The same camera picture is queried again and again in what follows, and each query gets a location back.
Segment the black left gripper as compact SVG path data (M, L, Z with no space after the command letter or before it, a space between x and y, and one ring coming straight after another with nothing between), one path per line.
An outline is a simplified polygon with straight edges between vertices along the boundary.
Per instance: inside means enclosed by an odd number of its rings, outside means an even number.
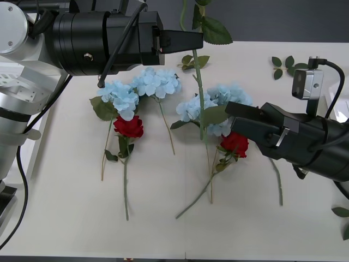
M128 16L112 13L106 20L109 53L114 51L129 19ZM163 66L164 54L203 48L203 33L162 29L163 23L156 11L141 12L123 42L110 72L128 71L140 64Z

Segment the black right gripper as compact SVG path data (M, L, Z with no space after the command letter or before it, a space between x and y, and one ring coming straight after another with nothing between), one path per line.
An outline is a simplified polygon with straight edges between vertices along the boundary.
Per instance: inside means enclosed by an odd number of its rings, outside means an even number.
M264 156L295 165L308 165L315 156L309 147L325 137L322 117L287 112L270 103L259 109L228 102L225 112L234 117L232 131L257 143Z

